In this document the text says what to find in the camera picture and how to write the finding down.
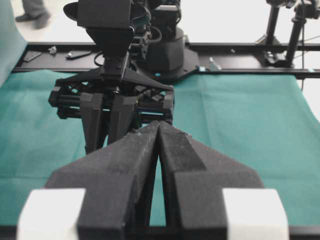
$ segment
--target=black foam pad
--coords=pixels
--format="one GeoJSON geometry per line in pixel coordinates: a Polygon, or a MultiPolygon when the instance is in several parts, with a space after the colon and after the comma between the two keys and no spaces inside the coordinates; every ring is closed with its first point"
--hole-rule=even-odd
{"type": "Polygon", "coordinates": [[[263,188],[258,174],[167,123],[159,137],[167,223],[181,227],[185,239],[225,240],[222,188],[263,188]]]}
{"type": "Polygon", "coordinates": [[[99,231],[101,239],[124,239],[135,217],[147,176],[158,155],[154,148],[158,122],[70,163],[51,175],[46,188],[85,188],[78,219],[80,239],[99,231]]]}

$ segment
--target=person's leg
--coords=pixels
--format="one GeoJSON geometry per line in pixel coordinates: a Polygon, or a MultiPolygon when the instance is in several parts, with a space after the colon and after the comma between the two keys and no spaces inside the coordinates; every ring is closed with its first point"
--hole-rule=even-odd
{"type": "Polygon", "coordinates": [[[35,19],[47,12],[43,0],[22,0],[24,12],[35,19]]]}
{"type": "Polygon", "coordinates": [[[25,14],[15,18],[17,22],[35,20],[36,29],[44,28],[50,18],[43,0],[22,0],[25,14]]]}

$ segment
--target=black pole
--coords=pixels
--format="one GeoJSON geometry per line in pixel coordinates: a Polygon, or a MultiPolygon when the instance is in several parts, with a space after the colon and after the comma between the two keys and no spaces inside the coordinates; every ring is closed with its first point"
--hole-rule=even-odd
{"type": "Polygon", "coordinates": [[[274,36],[275,36],[279,11],[280,11],[279,7],[275,7],[275,6],[271,7],[268,28],[266,30],[266,41],[265,41],[266,45],[272,45],[274,42],[274,38],[275,38],[274,36]]]}
{"type": "Polygon", "coordinates": [[[298,48],[301,30],[303,28],[303,25],[307,22],[307,20],[300,17],[294,17],[292,19],[292,22],[293,22],[293,28],[291,32],[290,42],[286,50],[286,56],[285,56],[285,58],[287,59],[290,65],[292,65],[292,62],[294,60],[294,57],[298,48]]]}

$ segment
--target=small metal part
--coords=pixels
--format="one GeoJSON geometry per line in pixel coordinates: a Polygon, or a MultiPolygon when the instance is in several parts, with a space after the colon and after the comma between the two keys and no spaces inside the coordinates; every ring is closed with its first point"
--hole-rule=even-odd
{"type": "Polygon", "coordinates": [[[216,63],[216,61],[214,60],[213,57],[210,57],[209,61],[210,61],[210,70],[211,71],[221,71],[222,70],[222,67],[218,63],[216,63]]]}
{"type": "Polygon", "coordinates": [[[48,49],[48,51],[49,51],[49,54],[50,55],[52,55],[52,56],[55,56],[56,54],[57,54],[57,47],[56,46],[53,46],[53,47],[50,47],[49,49],[48,49]]]}

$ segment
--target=teal fabric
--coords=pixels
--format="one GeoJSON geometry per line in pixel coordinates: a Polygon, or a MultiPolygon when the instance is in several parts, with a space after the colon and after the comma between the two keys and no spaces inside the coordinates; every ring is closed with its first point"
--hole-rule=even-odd
{"type": "Polygon", "coordinates": [[[289,224],[320,225],[320,124],[294,76],[193,75],[174,87],[175,127],[254,168],[278,190],[289,224]]]}
{"type": "MultiPolygon", "coordinates": [[[[29,191],[85,154],[81,121],[60,120],[48,104],[67,76],[17,73],[0,88],[0,225],[15,224],[29,191]]],[[[320,124],[293,76],[188,77],[175,85],[174,125],[257,170],[291,225],[320,225],[320,124]]],[[[158,164],[151,225],[165,223],[158,164]]]]}
{"type": "Polygon", "coordinates": [[[11,74],[0,88],[0,225],[15,225],[32,189],[85,155],[80,119],[61,120],[48,103],[55,80],[70,74],[11,74]]]}
{"type": "Polygon", "coordinates": [[[17,64],[27,42],[18,32],[10,0],[0,1],[0,87],[17,64]]]}

